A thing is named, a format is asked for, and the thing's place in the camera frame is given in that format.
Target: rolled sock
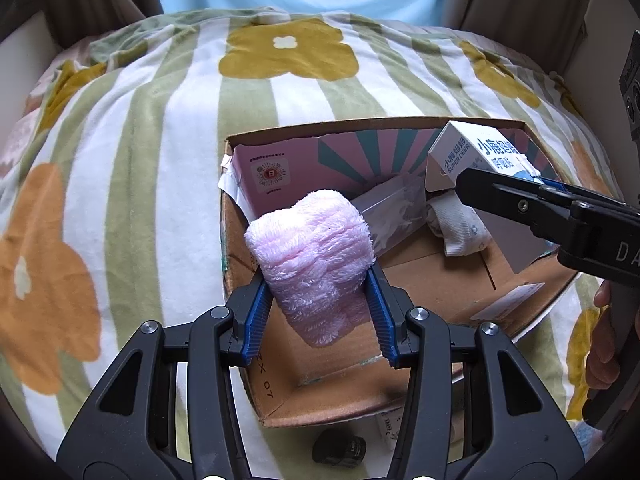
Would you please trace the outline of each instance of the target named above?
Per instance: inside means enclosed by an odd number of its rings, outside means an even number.
[[[427,201],[427,224],[444,240],[447,256],[477,253],[492,240],[474,209],[460,202],[455,190]]]
[[[287,322],[327,346],[367,322],[362,290],[375,258],[369,228],[340,193],[310,193],[251,222],[244,239]]]

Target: qr code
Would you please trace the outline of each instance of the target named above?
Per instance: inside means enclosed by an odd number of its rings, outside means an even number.
[[[272,158],[256,162],[251,167],[255,187],[258,193],[266,193],[275,187],[286,186],[291,182],[289,161],[286,158]]]

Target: striped blanket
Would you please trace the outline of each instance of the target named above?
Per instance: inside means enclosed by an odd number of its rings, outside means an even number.
[[[0,384],[34,438],[55,456],[143,321],[188,322],[224,300],[217,181],[227,136],[420,115],[523,120],[561,178],[620,193],[562,79],[473,34],[345,12],[200,10],[135,23],[56,67],[28,147],[0,181]],[[578,280],[522,342],[576,420],[594,287]],[[188,457],[185,368],[178,375]],[[279,459],[305,430],[262,430],[246,398],[238,405],[254,474],[311,478],[319,466],[308,454],[304,475]],[[383,476],[386,456],[345,478]]]

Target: white flower center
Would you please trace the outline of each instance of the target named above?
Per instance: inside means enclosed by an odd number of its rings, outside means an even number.
[[[24,259],[24,256],[18,258],[18,264],[15,266],[14,286],[15,295],[19,300],[23,300],[31,292],[31,278],[27,270],[27,260]]]
[[[296,48],[298,42],[295,36],[285,36],[284,38],[273,38],[274,48]]]

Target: white wall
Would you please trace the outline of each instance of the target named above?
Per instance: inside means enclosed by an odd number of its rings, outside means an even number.
[[[638,204],[640,162],[631,141],[618,79],[640,18],[627,0],[591,0],[588,38],[564,79],[585,119],[603,143],[625,200]]]
[[[41,12],[0,43],[0,151],[22,117],[27,96],[56,54]]]

